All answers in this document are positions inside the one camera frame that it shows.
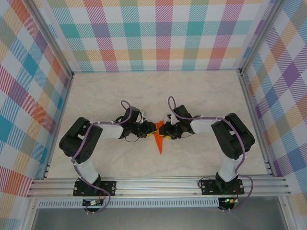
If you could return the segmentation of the aluminium frame leg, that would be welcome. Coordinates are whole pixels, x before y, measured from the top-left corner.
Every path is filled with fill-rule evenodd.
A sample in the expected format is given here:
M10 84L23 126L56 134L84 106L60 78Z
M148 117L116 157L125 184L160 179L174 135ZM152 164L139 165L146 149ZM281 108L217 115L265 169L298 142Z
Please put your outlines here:
M24 217L24 221L21 226L21 230L31 230L34 220L36 211L39 205L39 199L37 198L31 198L27 199L27 206L26 206L26 213Z
M290 199L287 196L279 196L278 199L288 230L298 230Z

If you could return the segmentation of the grey metal panel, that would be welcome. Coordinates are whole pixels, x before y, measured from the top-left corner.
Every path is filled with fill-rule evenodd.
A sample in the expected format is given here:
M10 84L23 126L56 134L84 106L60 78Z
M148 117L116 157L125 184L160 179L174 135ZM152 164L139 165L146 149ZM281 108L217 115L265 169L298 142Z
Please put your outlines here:
M277 213L222 213L206 208L39 209L31 230L288 230Z

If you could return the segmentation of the small black circuit board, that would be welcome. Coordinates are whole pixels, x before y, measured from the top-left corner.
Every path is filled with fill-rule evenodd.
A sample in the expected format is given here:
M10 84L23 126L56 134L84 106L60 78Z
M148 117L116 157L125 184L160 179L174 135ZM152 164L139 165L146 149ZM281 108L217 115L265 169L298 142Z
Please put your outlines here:
M84 199L82 202L83 206L89 207L100 207L103 204L103 200L100 199Z

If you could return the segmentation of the aluminium frame post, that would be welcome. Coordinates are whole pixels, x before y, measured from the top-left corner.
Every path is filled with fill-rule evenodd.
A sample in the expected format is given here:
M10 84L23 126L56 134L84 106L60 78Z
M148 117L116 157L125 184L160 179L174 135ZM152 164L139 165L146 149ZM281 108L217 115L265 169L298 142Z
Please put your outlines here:
M247 41L244 42L241 52L241 61L237 65L237 73L242 77L251 65L262 42L267 37L281 9L287 0L263 0L256 13L255 21L252 23Z
M64 57L60 47L58 46L55 37L50 31L48 24L45 22L43 16L41 15L39 9L33 0L22 0L37 26L39 27L42 35L44 36L46 42L49 44L50 48L54 52L55 57L58 59L60 65L63 67L65 73L69 76L70 79L73 79L74 73L70 68L66 58Z

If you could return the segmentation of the aluminium table edge rail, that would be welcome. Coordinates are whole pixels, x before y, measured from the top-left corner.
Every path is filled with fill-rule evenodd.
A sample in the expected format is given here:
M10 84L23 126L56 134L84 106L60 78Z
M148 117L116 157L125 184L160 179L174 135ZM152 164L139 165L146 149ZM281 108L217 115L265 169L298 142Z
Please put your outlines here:
M275 175L276 171L274 169L274 166L272 166L272 164L271 164L271 158L268 154L268 148L267 148L267 145L265 143L264 136L263 136L261 129L260 129L260 123L258 121L256 110L253 107L252 99L251 99L251 96L249 94L246 81L244 79L243 74L241 73L241 71L239 69L237 69L236 72L237 72L239 83L240 83L241 88L242 88L242 92L243 92L245 101L247 103L249 116L251 118L251 122L253 124L253 128L254 128L254 131L255 131L255 136L256 136L255 139L257 140L258 145L260 147L262 157L263 157L263 161L264 161L264 164L265 164L265 167L266 167L266 170L267 170L267 174L270 175L270 176L276 176Z
M46 156L44 164L43 164L43 170L42 170L42 172L39 176L40 180L45 179L46 174L47 174L47 168L51 165L52 157L53 157L54 150L55 150L55 147L56 147L56 144L57 144L57 139L58 139L58 136L59 136L61 123L62 123L62 120L63 120L63 117L64 117L68 98L69 98L69 95L70 95L70 92L71 92L71 87L72 87L72 83L73 83L73 80L74 80L74 76L75 75L73 74L72 77L69 80L67 93L65 95L65 98L64 98L64 101L63 101L63 104L62 104L62 107L61 107L61 111L60 111L60 114L59 114L59 120L58 120L57 125L56 125L55 133L53 135L51 147L50 147L49 151L47 152L47 156Z

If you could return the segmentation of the wide aluminium base rail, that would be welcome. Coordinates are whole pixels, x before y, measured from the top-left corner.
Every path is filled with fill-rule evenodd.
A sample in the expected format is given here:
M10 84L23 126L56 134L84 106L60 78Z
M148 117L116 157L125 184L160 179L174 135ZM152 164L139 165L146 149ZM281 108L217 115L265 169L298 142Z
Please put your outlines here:
M179 198L200 197L200 177L136 177L116 178L115 198ZM34 180L28 198L72 197L75 178L47 178ZM242 178L245 193L242 196L289 196L290 187L283 177L254 175Z

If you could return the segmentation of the orange paper sheet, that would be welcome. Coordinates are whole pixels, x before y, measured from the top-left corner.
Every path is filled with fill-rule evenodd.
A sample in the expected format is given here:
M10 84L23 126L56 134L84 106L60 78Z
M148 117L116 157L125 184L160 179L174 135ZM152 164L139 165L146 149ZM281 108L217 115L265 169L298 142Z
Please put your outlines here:
M163 136L159 134L159 129L164 124L164 120L160 120L158 123L156 123L157 131L154 133L155 141L159 150L160 155L162 154L162 148L163 148Z

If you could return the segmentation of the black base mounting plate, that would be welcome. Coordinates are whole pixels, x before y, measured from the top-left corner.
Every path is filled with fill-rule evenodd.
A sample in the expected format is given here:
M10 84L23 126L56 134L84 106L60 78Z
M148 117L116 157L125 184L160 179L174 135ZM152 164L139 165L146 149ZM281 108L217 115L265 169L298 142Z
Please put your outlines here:
M115 195L116 191L116 181L102 181L98 179L94 182L94 186L109 192L111 196ZM103 192L99 189L93 188L92 186L86 184L84 181L78 179L73 188L73 196L100 196Z
M233 179L230 182L224 180L201 180L202 195L243 195L245 193L242 180Z

